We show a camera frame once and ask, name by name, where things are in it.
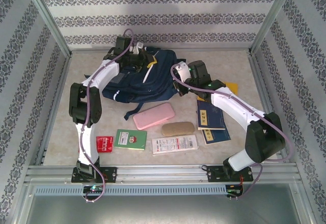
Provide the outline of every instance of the navy blue backpack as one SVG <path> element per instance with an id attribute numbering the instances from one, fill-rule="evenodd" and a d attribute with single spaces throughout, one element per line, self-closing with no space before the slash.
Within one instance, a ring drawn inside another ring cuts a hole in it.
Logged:
<path id="1" fill-rule="evenodd" d="M 143 67 L 140 72 L 136 72 L 132 67 L 125 67 L 102 92 L 104 97 L 118 102 L 139 104 L 136 109 L 127 112 L 125 120 L 137 113 L 144 103 L 169 100 L 177 93 L 170 69 L 172 65 L 185 60 L 177 59 L 172 50 L 147 47 L 146 51 L 155 56 L 157 63 L 151 68 L 144 83 L 150 68 Z"/>

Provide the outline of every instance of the green booklet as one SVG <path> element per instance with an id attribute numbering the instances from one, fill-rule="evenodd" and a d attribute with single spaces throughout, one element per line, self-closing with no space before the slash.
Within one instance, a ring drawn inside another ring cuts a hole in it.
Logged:
<path id="1" fill-rule="evenodd" d="M 118 129 L 114 147 L 145 150 L 147 131 Z"/>

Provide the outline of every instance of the red card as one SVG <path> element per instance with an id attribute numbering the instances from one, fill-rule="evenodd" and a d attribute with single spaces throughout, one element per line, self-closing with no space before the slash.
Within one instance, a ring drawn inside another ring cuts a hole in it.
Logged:
<path id="1" fill-rule="evenodd" d="M 112 152 L 113 137 L 112 136 L 97 136 L 96 148 L 98 153 Z"/>

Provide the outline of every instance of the aluminum frame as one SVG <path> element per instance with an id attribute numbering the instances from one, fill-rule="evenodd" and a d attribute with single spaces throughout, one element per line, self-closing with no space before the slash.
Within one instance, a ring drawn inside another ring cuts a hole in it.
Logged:
<path id="1" fill-rule="evenodd" d="M 68 55 L 66 60 L 65 60 L 64 71 L 63 71 L 63 74 L 62 74 L 61 79 L 59 81 L 59 88 L 58 88 L 58 91 L 57 91 L 57 94 L 56 94 L 56 97 L 55 97 L 55 101 L 53 103 L 52 110 L 50 112 L 49 123 L 48 123 L 48 125 L 47 125 L 47 127 L 45 129 L 43 141 L 42 141 L 42 143 L 40 145 L 40 149 L 38 151 L 38 154 L 37 154 L 37 152 L 35 152 L 34 157 L 32 158 L 32 159 L 36 158 L 35 165 L 41 165 L 42 164 L 42 158 L 43 158 L 44 151 L 47 148 L 48 143 L 50 141 L 51 132 L 52 132 L 53 126 L 55 124 L 55 119 L 56 119 L 57 112 L 58 112 L 58 109 L 59 109 L 61 96 L 62 96 L 63 89 L 64 89 L 64 86 L 65 86 L 65 82 L 66 82 L 66 79 L 67 79 L 67 76 L 68 76 L 68 71 L 69 71 L 69 67 L 70 67 L 70 63 L 71 63 L 71 58 L 72 58 L 71 55 Z"/>
<path id="2" fill-rule="evenodd" d="M 277 14 L 279 13 L 280 9 L 282 8 L 282 5 L 284 4 L 285 0 L 275 0 L 273 2 L 273 5 L 271 6 L 266 18 L 264 19 L 263 24 L 261 25 L 261 28 L 259 29 L 253 44 L 250 47 L 251 54 L 254 54 L 257 52 L 260 44 L 264 40 L 270 26 L 275 21 L 275 18 Z"/>
<path id="3" fill-rule="evenodd" d="M 52 17 L 47 5 L 45 4 L 44 0 L 33 0 L 36 8 L 40 12 L 40 15 L 42 16 L 44 22 L 48 26 L 48 28 L 51 31 L 51 34 L 54 36 L 56 42 L 58 43 L 60 49 L 64 53 L 65 57 L 68 57 L 71 55 L 71 50 L 68 47 L 68 44 L 60 32 L 55 19 Z"/>
<path id="4" fill-rule="evenodd" d="M 135 186 L 166 187 L 178 185 L 181 187 L 225 187 L 227 184 L 238 182 L 210 183 L 201 164 L 193 165 L 119 165 L 116 166 L 117 182 L 107 183 L 108 187 L 127 188 Z M 316 223 L 313 211 L 302 184 L 296 163 L 264 163 L 263 173 L 257 184 L 289 184 L 295 202 L 296 210 L 302 223 Z M 16 211 L 11 223 L 26 223 L 33 198 L 39 187 L 51 186 L 55 189 L 65 189 L 72 186 L 89 184 L 71 183 L 74 166 L 29 166 L 24 187 L 20 194 Z M 256 178 L 259 167 L 253 167 L 253 177 Z M 55 195 L 67 195 L 66 191 L 56 192 Z"/>

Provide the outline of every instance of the wire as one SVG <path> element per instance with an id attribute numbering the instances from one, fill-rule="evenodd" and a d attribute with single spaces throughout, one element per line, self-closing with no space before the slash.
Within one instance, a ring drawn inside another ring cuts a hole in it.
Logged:
<path id="1" fill-rule="evenodd" d="M 243 198 L 243 196 L 245 196 L 246 194 L 248 194 L 248 192 L 250 192 L 252 189 L 253 189 L 253 187 L 254 187 L 254 185 L 256 184 L 256 182 L 259 180 L 259 178 L 260 178 L 260 175 L 261 175 L 261 173 L 263 172 L 263 166 L 262 166 L 262 164 L 257 164 L 257 163 L 255 163 L 255 164 L 252 164 L 251 165 L 251 167 L 254 167 L 254 166 L 260 166 L 260 171 L 259 171 L 259 173 L 258 173 L 258 175 L 257 175 L 257 177 L 256 177 L 256 179 L 254 180 L 254 182 L 250 185 L 250 187 L 241 195 L 241 196 L 239 196 L 238 198 Z"/>
<path id="2" fill-rule="evenodd" d="M 278 132 L 285 140 L 288 148 L 289 148 L 289 154 L 282 159 L 266 159 L 265 161 L 269 161 L 269 162 L 283 162 L 285 160 L 290 159 L 293 156 L 294 153 L 294 146 L 293 143 L 290 141 L 290 139 L 287 137 L 287 135 L 284 134 L 283 131 L 281 131 L 277 126 L 275 126 L 274 124 L 272 124 L 271 122 L 269 122 L 268 120 L 266 120 L 264 117 L 260 116 L 258 113 L 256 113 L 253 109 L 251 109 L 250 107 L 248 107 L 247 105 L 245 105 L 241 100 L 237 99 L 235 96 L 232 96 L 230 94 L 227 93 L 223 93 L 223 92 L 219 92 L 219 91 L 214 91 L 214 90 L 208 90 L 208 89 L 202 89 L 202 88 L 195 88 L 192 87 L 188 84 L 183 83 L 182 81 L 180 81 L 173 73 L 173 69 L 177 66 L 180 66 L 179 64 L 175 64 L 171 67 L 171 75 L 173 77 L 173 79 L 180 83 L 181 85 L 183 85 L 186 88 L 195 90 L 195 91 L 199 91 L 199 92 L 205 92 L 205 93 L 216 93 L 216 94 L 220 94 L 223 96 L 226 96 L 227 98 L 233 99 L 234 101 L 236 101 L 239 105 L 241 105 L 243 108 L 245 108 L 248 112 L 250 112 L 251 114 L 255 115 L 256 117 L 258 117 L 259 119 L 261 119 L 264 123 L 266 123 L 267 125 L 269 125 L 271 128 L 273 128 L 276 132 Z"/>
<path id="3" fill-rule="evenodd" d="M 243 176 L 242 175 L 240 176 L 240 186 L 241 186 L 240 191 L 242 191 L 243 190 Z"/>
<path id="4" fill-rule="evenodd" d="M 129 49 L 130 47 L 133 45 L 133 37 L 134 37 L 134 33 L 132 31 L 132 29 L 128 28 L 124 31 L 123 35 L 125 36 L 126 35 L 126 32 L 127 31 L 130 31 L 131 32 L 131 42 L 129 43 L 128 47 L 121 53 L 119 54 L 118 56 L 116 56 L 114 59 L 112 59 L 111 61 L 109 61 L 108 63 L 106 63 L 104 66 L 102 66 L 100 69 L 98 69 L 91 77 L 90 77 L 90 81 L 87 85 L 87 88 L 86 88 L 86 97 L 87 97 L 87 113 L 86 113 L 86 119 L 85 119 L 85 123 L 82 125 L 82 129 L 81 129 L 81 132 L 80 132 L 80 139 L 79 139 L 79 146 L 80 146 L 80 149 L 83 153 L 83 155 L 85 156 L 85 158 L 87 159 L 87 161 L 90 163 L 90 165 L 94 168 L 94 170 L 96 170 L 98 172 L 98 174 L 100 175 L 101 179 L 102 179 L 102 182 L 103 182 L 103 190 L 102 190 L 102 193 L 95 199 L 93 200 L 89 200 L 87 198 L 87 195 L 88 193 L 85 194 L 85 197 L 84 199 L 86 200 L 86 202 L 95 202 L 97 200 L 99 200 L 104 192 L 105 192 L 105 178 L 104 178 L 104 175 L 102 174 L 102 172 L 93 164 L 91 158 L 87 155 L 84 147 L 83 147 L 83 133 L 84 133 L 84 130 L 85 130 L 85 126 L 87 126 L 88 122 L 89 122 L 89 119 L 90 119 L 90 113 L 91 113 L 91 103 L 90 103 L 90 97 L 89 97 L 89 94 L 90 94 L 90 87 L 91 87 L 91 84 L 93 83 L 95 77 L 98 75 L 98 73 L 100 73 L 103 69 L 105 69 L 108 65 L 110 65 L 111 63 L 113 63 L 115 60 L 117 60 L 118 58 L 120 58 L 121 56 L 123 56 Z"/>

